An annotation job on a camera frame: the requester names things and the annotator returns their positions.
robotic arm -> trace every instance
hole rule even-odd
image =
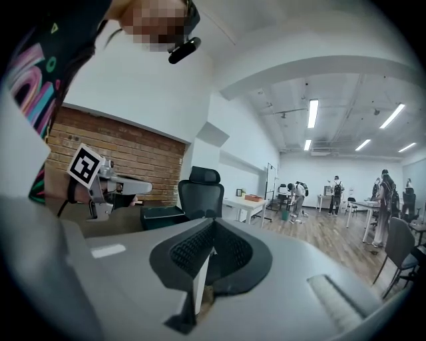
[[[114,209],[128,206],[135,195],[152,191],[152,184],[114,172],[114,163],[81,144],[74,155],[68,174],[89,191],[91,201],[88,221],[108,220]],[[106,191],[101,183],[106,182]]]

brick wall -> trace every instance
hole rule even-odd
[[[149,181],[153,190],[140,200],[176,204],[185,144],[126,123],[61,108],[47,139],[47,163],[66,170],[81,143],[114,161],[116,173]]]

black trash can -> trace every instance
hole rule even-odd
[[[140,222],[144,230],[156,230],[187,221],[185,212],[177,206],[140,208]]]

mesh chair back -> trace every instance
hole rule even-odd
[[[220,175],[212,169],[192,167],[189,180],[179,182],[179,198],[185,215],[198,218],[221,218],[224,187]]]
[[[402,219],[391,218],[385,251],[398,268],[401,267],[414,244],[415,239],[408,224]]]

fluorescent light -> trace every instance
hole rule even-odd
[[[398,107],[396,108],[396,110],[393,112],[393,114],[391,115],[391,116],[389,116],[389,118],[386,120],[386,122],[384,122],[382,125],[381,125],[381,127],[380,127],[380,129],[384,129],[384,128],[386,128],[389,124],[390,124],[390,122],[392,122],[394,119],[395,119],[395,117],[403,110],[405,108],[405,104],[400,104],[400,105],[398,105]]]
[[[315,122],[317,121],[318,104],[319,103],[320,102],[317,99],[313,99],[312,101],[310,101],[308,128],[314,128],[315,127]]]
[[[358,148],[355,149],[355,152],[360,151],[362,148],[364,148],[368,142],[370,142],[371,140],[365,140],[364,142],[362,142],[362,145],[360,145]]]
[[[306,140],[305,142],[305,151],[308,151],[311,148],[312,140]]]
[[[408,148],[411,148],[412,146],[415,146],[415,143],[411,143],[409,146],[406,146],[405,148],[402,148],[399,153],[402,153],[403,151],[406,151]]]

